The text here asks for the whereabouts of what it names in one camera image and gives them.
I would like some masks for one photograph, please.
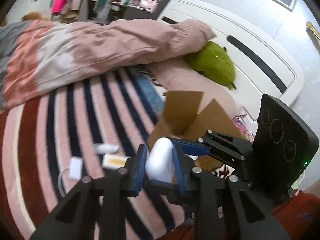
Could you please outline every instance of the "striped bedsheet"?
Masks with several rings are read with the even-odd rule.
[[[72,156],[83,176],[104,176],[94,143],[120,145],[134,156],[152,132],[163,101],[152,81],[131,67],[58,88],[0,115],[0,208],[21,239],[29,239],[61,199],[58,175]],[[62,176],[69,191],[76,183]],[[191,213],[142,190],[125,201],[128,240],[157,239]]]

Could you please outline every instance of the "pink pillow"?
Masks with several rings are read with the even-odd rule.
[[[234,117],[238,112],[237,105],[226,88],[200,75],[182,57],[149,64],[148,69],[167,90],[203,91],[199,111],[212,99],[216,99],[229,117]]]
[[[54,0],[53,5],[51,7],[51,13],[59,12],[64,6],[66,0]]]

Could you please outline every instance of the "dark red stripe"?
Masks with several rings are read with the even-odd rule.
[[[39,181],[36,158],[36,120],[39,101],[39,98],[35,98],[25,104],[18,142],[22,195],[29,216],[35,227],[37,227],[48,214]]]
[[[7,191],[5,189],[4,184],[4,177],[2,172],[2,145],[3,145],[3,136],[4,136],[4,128],[7,121],[9,111],[6,111],[3,114],[0,114],[0,209],[4,216],[4,218],[7,220],[9,226],[12,228],[12,230],[15,232],[15,234],[20,238],[23,239],[16,223],[14,222],[14,219],[11,215],[8,198],[7,198]]]

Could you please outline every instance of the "pillow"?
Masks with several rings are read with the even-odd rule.
[[[151,73],[167,90],[203,91],[199,112],[216,99],[230,118],[239,111],[228,89],[194,71],[182,57],[147,65]]]
[[[213,41],[196,53],[184,56],[190,67],[218,84],[233,89],[235,66],[225,50]]]

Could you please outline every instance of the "camera lens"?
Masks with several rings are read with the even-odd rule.
[[[261,114],[261,121],[263,124],[267,124],[269,122],[269,112],[267,109],[263,109]]]
[[[297,153],[296,144],[292,140],[287,141],[284,145],[283,152],[285,160],[289,163],[292,162]]]
[[[274,119],[270,127],[270,136],[274,143],[279,144],[283,137],[283,126],[278,119]]]

